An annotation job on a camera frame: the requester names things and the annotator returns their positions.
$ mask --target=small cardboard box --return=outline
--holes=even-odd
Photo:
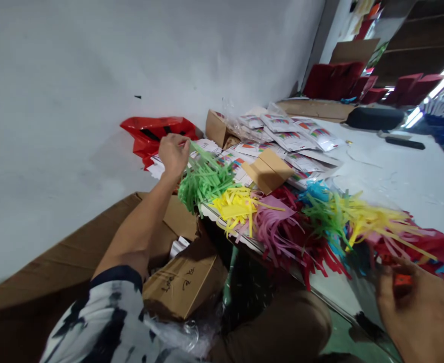
[[[185,320],[222,290],[227,270],[211,242],[199,238],[143,285],[143,301],[151,315]]]
[[[133,193],[117,202],[0,284],[0,361],[40,360],[54,325],[87,293],[118,227],[144,196]],[[150,249],[150,268],[167,263],[178,236],[194,240],[196,231],[196,217],[172,196]]]
[[[227,139],[232,135],[224,123],[224,115],[211,109],[208,111],[205,121],[205,134],[221,148],[224,148]]]
[[[242,164],[247,175],[256,183],[266,195],[293,175],[293,170],[279,158],[272,150],[267,149],[252,164]]]

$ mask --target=black case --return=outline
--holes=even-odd
[[[395,108],[357,107],[346,121],[348,126],[365,130],[393,130],[404,119],[404,112]]]

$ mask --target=black remote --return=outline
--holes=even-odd
[[[411,147],[413,149],[419,149],[419,150],[425,149],[425,145],[422,143],[419,143],[417,141],[402,140],[402,139],[398,139],[398,138],[393,138],[391,136],[386,137],[385,141],[387,141],[389,144],[407,146],[407,147]]]

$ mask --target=cardboard box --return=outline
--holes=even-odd
[[[286,165],[272,150],[267,149],[252,164],[242,164],[247,175],[256,183],[266,195],[293,175],[293,170]]]
[[[144,284],[145,307],[163,320],[185,320],[218,296],[226,278],[227,270],[211,242],[199,238]]]
[[[368,64],[380,39],[352,40],[336,44],[330,64],[362,62]]]
[[[327,100],[283,100],[277,103],[288,115],[319,118],[334,123],[345,122],[355,108],[336,101]]]
[[[207,138],[214,141],[219,147],[223,148],[227,139],[232,133],[224,123],[224,115],[214,110],[209,110],[207,120],[205,121],[205,134]]]
[[[88,291],[118,227],[144,196],[117,202],[0,284],[0,361],[39,361],[52,328]],[[180,235],[194,240],[196,230],[196,218],[173,196],[150,250],[150,267],[163,266],[172,242]]]

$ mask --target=hand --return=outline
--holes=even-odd
[[[178,134],[168,134],[160,141],[158,154],[165,166],[163,175],[172,181],[178,181],[188,163],[190,139]]]
[[[406,363],[444,363],[444,281],[408,260],[394,261],[400,266],[384,266],[377,289],[383,324]],[[394,288],[396,273],[412,276],[404,294]]]

